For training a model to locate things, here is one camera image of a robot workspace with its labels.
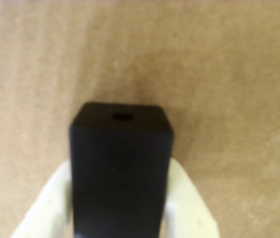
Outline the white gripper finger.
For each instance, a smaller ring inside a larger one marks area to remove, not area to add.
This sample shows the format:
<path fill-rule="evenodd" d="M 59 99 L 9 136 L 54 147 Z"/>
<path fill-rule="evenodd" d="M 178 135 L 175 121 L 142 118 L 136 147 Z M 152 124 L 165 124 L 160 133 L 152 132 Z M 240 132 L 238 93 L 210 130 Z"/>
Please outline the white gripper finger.
<path fill-rule="evenodd" d="M 218 238 L 220 231 L 198 189 L 181 166 L 170 160 L 162 219 L 167 238 Z"/>
<path fill-rule="evenodd" d="M 71 210 L 71 165 L 65 161 L 45 183 L 11 237 L 63 238 Z"/>

